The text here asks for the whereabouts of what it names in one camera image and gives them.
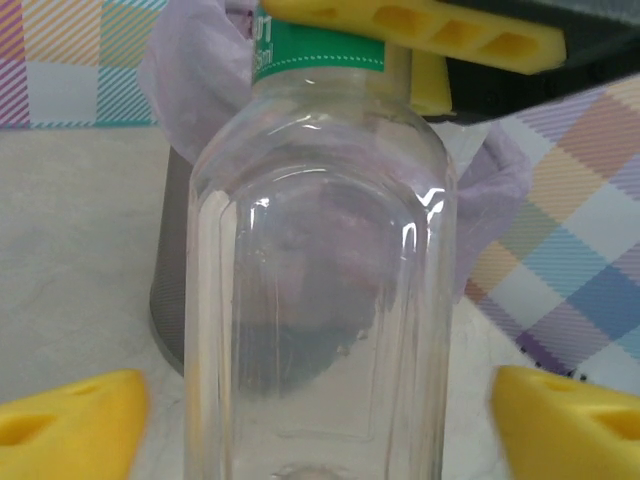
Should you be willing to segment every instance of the plaid fabric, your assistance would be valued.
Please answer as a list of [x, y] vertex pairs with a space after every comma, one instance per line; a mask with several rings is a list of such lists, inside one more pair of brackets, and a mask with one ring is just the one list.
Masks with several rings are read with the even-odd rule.
[[153, 123], [136, 67], [166, 0], [0, 0], [0, 128]]
[[533, 190], [467, 295], [543, 368], [640, 378], [640, 77], [504, 123]]

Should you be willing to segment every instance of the bottle neck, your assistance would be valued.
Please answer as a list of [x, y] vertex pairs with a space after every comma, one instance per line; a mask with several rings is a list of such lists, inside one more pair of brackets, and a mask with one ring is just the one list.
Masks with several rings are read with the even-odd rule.
[[272, 18], [261, 5], [253, 23], [254, 95], [283, 91], [384, 95], [408, 101], [411, 51], [344, 32]]
[[409, 103], [411, 51], [387, 45], [383, 72], [336, 66], [296, 68], [262, 77], [253, 85], [256, 97], [281, 95], [291, 91], [384, 96]]

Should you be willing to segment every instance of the plastic bag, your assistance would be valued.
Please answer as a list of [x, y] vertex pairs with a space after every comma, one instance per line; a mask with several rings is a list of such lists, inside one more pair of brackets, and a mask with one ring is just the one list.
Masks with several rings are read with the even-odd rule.
[[[170, 0], [156, 21], [138, 81], [168, 141], [191, 163], [251, 97], [255, 3]], [[433, 127], [460, 176], [460, 297], [477, 256], [508, 229], [526, 197], [531, 165], [499, 124]]]

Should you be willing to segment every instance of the metal trash can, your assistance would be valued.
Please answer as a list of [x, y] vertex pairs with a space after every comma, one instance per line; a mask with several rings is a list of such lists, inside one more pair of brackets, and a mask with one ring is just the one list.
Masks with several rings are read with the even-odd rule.
[[151, 284], [151, 329], [162, 354], [181, 374], [184, 362], [187, 211], [192, 165], [173, 148]]

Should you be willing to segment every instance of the clear plastic bottle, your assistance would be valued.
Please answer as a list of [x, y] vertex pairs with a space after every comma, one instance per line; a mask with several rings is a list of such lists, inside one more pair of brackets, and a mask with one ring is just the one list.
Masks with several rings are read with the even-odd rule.
[[186, 478], [437, 480], [455, 180], [410, 53], [255, 33], [254, 99], [191, 180]]

